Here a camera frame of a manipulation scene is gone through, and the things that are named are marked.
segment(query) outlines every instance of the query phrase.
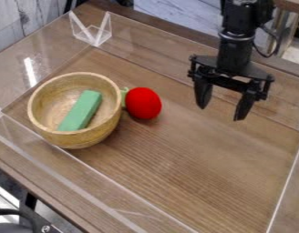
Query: green block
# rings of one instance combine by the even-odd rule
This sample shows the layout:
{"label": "green block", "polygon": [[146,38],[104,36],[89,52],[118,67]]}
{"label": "green block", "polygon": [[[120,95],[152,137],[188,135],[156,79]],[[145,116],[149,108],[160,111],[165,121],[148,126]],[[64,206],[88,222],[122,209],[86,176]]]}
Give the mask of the green block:
{"label": "green block", "polygon": [[76,131],[88,126],[97,108],[101,104],[101,93],[85,90],[77,99],[66,117],[62,119],[57,130]]}

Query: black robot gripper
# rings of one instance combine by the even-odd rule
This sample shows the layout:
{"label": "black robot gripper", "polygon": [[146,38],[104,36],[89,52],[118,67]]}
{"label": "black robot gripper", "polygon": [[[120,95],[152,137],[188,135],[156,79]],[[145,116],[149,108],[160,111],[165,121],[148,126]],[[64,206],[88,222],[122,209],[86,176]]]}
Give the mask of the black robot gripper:
{"label": "black robot gripper", "polygon": [[[217,69],[216,57],[191,56],[188,76],[195,83],[196,103],[204,109],[211,101],[212,86],[219,86],[241,94],[233,120],[243,120],[251,111],[255,101],[266,100],[274,77],[248,63],[236,73]],[[248,82],[237,80],[244,77]]]}

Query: bowl rim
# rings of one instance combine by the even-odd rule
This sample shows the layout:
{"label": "bowl rim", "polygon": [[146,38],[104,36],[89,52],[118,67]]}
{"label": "bowl rim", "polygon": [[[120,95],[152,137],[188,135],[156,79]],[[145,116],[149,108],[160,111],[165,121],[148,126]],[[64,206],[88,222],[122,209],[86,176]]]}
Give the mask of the bowl rim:
{"label": "bowl rim", "polygon": [[[94,127],[86,127],[86,128],[82,128],[82,129],[78,129],[76,131],[58,131],[58,130],[49,130],[48,127],[45,127],[38,121],[37,119],[34,118],[34,115],[33,115],[33,101],[34,101],[34,97],[35,95],[39,93],[41,89],[48,86],[50,83],[56,82],[58,79],[61,78],[65,78],[66,76],[74,76],[74,75],[81,75],[81,76],[94,76],[97,78],[101,78],[104,79],[109,84],[110,86],[114,88],[116,90],[116,107],[114,107],[114,110],[112,112],[112,114],[102,120],[102,122],[94,126]],[[33,92],[33,94],[30,95],[30,98],[29,98],[29,102],[27,102],[27,117],[33,123],[33,125],[35,127],[38,127],[41,130],[46,131],[48,133],[50,134],[54,134],[54,135],[76,135],[76,134],[80,134],[80,133],[85,133],[88,132],[89,130],[100,127],[101,125],[104,125],[109,119],[113,117],[113,115],[116,114],[116,111],[117,109],[121,107],[121,93],[120,93],[120,89],[118,89],[118,86],[116,85],[116,83],[106,77],[106,76],[102,76],[100,74],[96,74],[96,73],[90,73],[90,72],[73,72],[73,73],[68,73],[68,74],[64,74],[64,75],[60,75],[60,76],[54,76],[53,78],[50,78]]]}

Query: red foam ball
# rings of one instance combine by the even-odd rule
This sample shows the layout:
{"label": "red foam ball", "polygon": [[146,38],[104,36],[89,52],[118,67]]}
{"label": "red foam ball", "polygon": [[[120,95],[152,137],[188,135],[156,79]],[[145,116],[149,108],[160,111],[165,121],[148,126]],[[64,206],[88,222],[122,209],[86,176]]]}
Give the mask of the red foam ball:
{"label": "red foam ball", "polygon": [[125,106],[129,114],[140,119],[152,119],[161,110],[161,101],[146,87],[130,89],[125,96]]}

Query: wicker bowl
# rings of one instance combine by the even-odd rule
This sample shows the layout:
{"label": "wicker bowl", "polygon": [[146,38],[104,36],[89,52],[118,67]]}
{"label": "wicker bowl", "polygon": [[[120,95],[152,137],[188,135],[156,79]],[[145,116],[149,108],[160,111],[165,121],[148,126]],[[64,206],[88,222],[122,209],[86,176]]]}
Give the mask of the wicker bowl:
{"label": "wicker bowl", "polygon": [[[101,105],[88,127],[76,131],[57,131],[84,90],[101,93]],[[114,82],[105,76],[77,72],[57,76],[33,92],[27,103],[27,116],[39,136],[62,148],[84,148],[101,142],[116,128],[121,111],[121,95]]]}

